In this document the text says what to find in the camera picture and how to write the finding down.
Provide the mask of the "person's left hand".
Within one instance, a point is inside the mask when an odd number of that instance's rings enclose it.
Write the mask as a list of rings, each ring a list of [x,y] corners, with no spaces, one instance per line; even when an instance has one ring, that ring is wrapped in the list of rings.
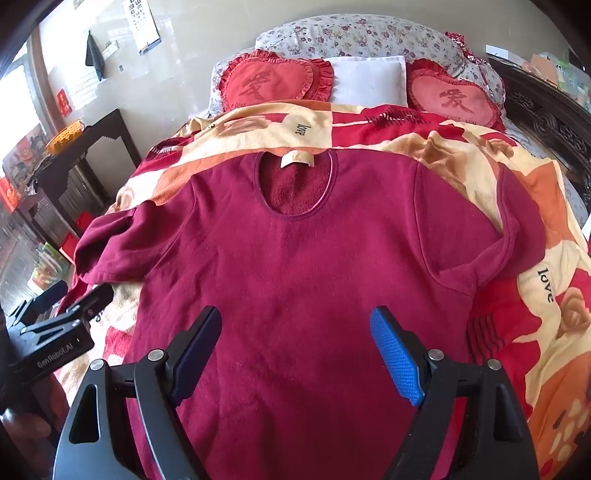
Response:
[[[42,418],[30,413],[16,413],[7,409],[1,415],[2,425],[14,442],[19,452],[30,462],[43,459],[37,442],[47,439],[51,426]]]

